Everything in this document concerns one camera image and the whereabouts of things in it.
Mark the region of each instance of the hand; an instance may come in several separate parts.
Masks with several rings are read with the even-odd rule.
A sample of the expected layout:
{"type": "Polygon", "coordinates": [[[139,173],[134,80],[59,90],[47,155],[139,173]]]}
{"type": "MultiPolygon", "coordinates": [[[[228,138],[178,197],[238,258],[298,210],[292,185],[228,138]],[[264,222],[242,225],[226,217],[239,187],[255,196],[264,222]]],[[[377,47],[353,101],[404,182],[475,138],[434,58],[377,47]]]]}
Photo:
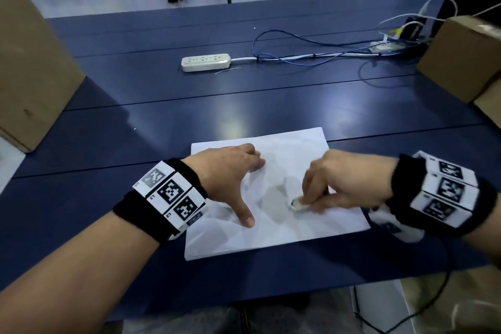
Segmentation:
{"type": "Polygon", "coordinates": [[[238,147],[210,148],[182,160],[200,179],[207,196],[228,204],[246,227],[253,227],[254,217],[242,199],[240,185],[249,171],[260,169],[265,159],[252,144],[238,147]]]}
{"type": "Polygon", "coordinates": [[[392,197],[391,177],[398,159],[374,154],[327,151],[310,164],[301,203],[321,212],[331,207],[375,207],[392,197]],[[336,193],[325,195],[327,187],[336,193]]]}

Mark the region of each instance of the eraser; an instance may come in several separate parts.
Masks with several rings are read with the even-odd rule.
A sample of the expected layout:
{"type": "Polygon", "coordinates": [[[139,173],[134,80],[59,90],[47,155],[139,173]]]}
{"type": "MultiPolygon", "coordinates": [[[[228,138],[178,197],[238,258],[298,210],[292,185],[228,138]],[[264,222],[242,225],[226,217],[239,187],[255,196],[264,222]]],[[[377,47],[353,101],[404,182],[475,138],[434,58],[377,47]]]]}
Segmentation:
{"type": "Polygon", "coordinates": [[[299,202],[299,198],[294,198],[291,202],[291,209],[294,211],[301,211],[301,210],[307,210],[310,208],[310,205],[303,205],[301,202],[299,202]]]}

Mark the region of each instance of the stack of paper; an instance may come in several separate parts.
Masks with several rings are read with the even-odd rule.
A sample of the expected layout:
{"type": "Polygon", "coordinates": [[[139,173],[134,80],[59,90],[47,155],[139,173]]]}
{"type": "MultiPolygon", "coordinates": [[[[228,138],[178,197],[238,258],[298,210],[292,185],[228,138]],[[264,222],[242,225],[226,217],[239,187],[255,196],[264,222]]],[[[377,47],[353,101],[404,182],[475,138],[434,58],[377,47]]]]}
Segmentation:
{"type": "Polygon", "coordinates": [[[247,174],[242,198],[255,217],[252,229],[243,227],[226,204],[207,200],[207,212],[186,232],[184,257],[193,260],[367,230],[360,208],[330,209],[325,214],[292,211],[291,200],[303,194],[302,182],[310,162],[329,149],[322,128],[191,145],[191,154],[207,148],[254,144],[266,165],[247,174]]]}

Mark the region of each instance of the black sweatband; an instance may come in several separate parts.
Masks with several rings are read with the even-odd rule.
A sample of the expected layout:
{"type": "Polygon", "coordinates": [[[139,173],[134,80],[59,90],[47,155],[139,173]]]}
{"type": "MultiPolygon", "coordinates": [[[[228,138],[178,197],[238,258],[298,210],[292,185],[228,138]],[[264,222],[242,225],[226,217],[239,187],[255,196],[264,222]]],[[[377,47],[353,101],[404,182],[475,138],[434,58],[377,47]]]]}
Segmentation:
{"type": "Polygon", "coordinates": [[[177,238],[202,213],[207,192],[179,159],[159,162],[117,203],[113,212],[160,244],[177,238]]]}
{"type": "Polygon", "coordinates": [[[461,237],[484,223],[496,206],[495,187],[467,168],[423,152],[399,158],[386,205],[404,225],[461,237]]]}

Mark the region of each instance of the table surface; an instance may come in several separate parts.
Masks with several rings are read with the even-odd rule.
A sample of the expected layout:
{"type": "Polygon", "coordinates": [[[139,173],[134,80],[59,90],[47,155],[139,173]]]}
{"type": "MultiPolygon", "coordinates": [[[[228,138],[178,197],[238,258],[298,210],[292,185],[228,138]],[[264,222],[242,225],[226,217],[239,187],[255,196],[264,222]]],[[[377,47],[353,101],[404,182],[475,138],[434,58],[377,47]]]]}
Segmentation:
{"type": "MultiPolygon", "coordinates": [[[[0,289],[110,211],[152,164],[187,156],[192,142],[322,127],[331,148],[389,156],[421,149],[501,189],[499,130],[418,74],[415,59],[243,64],[219,74],[180,66],[185,56],[249,56],[267,29],[325,42],[377,39],[379,21],[425,1],[273,0],[51,19],[88,77],[0,196],[0,289]]],[[[283,55],[313,48],[279,34],[258,43],[283,55]]],[[[405,244],[378,228],[189,262],[184,242],[153,255],[110,319],[417,276],[447,264],[438,239],[405,244]]],[[[486,263],[460,240],[449,243],[457,269],[486,263]]]]}

